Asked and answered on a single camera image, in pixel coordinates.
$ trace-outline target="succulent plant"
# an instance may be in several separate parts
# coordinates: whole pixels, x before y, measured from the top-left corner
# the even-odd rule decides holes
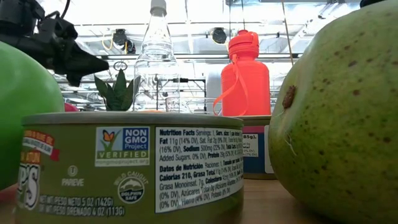
[[[111,86],[94,76],[95,86],[99,94],[104,98],[107,111],[127,111],[135,102],[139,90],[141,77],[137,76],[127,86],[123,70],[119,70],[116,83]]]

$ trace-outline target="ceiling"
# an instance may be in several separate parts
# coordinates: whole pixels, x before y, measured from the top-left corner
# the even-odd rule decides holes
[[[285,0],[284,11],[280,1],[274,0],[166,0],[167,21],[174,43],[174,52],[180,62],[181,76],[197,82],[181,83],[184,92],[180,96],[204,96],[204,83],[211,72],[221,73],[229,63],[227,45],[213,42],[211,32],[222,27],[228,39],[238,30],[257,32],[260,40],[260,61],[270,70],[271,88],[278,89],[290,70],[289,46],[292,52],[302,54],[313,36],[327,23],[351,11],[359,9],[358,1],[349,0]],[[66,0],[42,0],[46,13],[63,11]],[[113,64],[123,60],[127,65],[126,77],[134,76],[137,55],[125,55],[111,45],[116,29],[126,29],[137,54],[150,19],[150,0],[72,0],[65,19],[75,25],[79,46],[99,57],[109,60],[110,69],[95,75],[113,82],[117,71]],[[64,76],[55,75],[65,99],[79,106],[91,104],[103,109],[96,93],[93,75],[83,78],[81,87],[70,87]],[[177,94],[176,85],[164,86],[169,96]],[[147,96],[139,96],[146,104],[153,104]]]

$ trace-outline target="non gmo project verified logo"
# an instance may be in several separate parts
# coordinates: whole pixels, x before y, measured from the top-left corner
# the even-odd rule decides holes
[[[95,166],[149,165],[149,127],[96,129]]]

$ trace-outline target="butterfly logo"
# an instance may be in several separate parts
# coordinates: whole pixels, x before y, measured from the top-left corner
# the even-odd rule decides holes
[[[105,130],[105,129],[102,131],[103,138],[102,138],[102,140],[101,140],[101,143],[102,143],[102,145],[104,146],[104,150],[105,150],[106,152],[112,151],[113,144],[114,144],[116,138],[118,137],[119,133],[120,133],[120,130],[119,130],[116,134],[115,134],[114,131],[112,131],[111,133],[109,133],[109,132],[108,132],[107,130]]]

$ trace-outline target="orange water bottle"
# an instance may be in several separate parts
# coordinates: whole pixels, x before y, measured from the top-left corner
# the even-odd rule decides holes
[[[220,100],[223,116],[271,115],[269,71],[255,61],[259,56],[259,37],[255,32],[241,30],[229,42],[232,63],[221,72]]]

